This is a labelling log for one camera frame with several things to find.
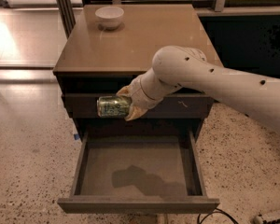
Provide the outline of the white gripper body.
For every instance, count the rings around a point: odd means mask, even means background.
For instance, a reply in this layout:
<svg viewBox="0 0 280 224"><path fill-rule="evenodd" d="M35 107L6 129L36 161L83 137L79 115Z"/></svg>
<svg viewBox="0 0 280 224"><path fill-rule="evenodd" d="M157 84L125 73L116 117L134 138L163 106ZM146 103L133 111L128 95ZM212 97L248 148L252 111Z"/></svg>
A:
<svg viewBox="0 0 280 224"><path fill-rule="evenodd" d="M162 101L162 98L153 99L145 94L141 86L140 76L136 77L128 86L128 94L132 99L133 105L142 109L152 109Z"/></svg>

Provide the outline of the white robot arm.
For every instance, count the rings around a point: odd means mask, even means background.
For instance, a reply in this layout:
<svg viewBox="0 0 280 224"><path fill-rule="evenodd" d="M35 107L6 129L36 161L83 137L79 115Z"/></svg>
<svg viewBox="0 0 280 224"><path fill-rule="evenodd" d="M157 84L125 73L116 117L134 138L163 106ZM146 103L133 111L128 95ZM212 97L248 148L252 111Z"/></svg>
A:
<svg viewBox="0 0 280 224"><path fill-rule="evenodd" d="M132 99L127 119L133 120L182 88L201 91L280 133L280 79L210 64L198 49L159 49L152 67L118 95Z"/></svg>

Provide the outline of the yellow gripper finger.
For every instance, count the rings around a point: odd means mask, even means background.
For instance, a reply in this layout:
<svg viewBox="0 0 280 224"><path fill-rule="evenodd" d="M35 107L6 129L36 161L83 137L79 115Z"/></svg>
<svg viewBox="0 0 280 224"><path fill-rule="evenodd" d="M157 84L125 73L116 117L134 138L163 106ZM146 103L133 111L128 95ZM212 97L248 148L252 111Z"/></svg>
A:
<svg viewBox="0 0 280 224"><path fill-rule="evenodd" d="M117 93L117 96L124 96L124 97L129 97L129 87L128 86L124 86L123 88L121 88Z"/></svg>
<svg viewBox="0 0 280 224"><path fill-rule="evenodd" d="M126 121L139 119L146 114L147 110L139 106L131 106L129 114L124 118Z"/></svg>

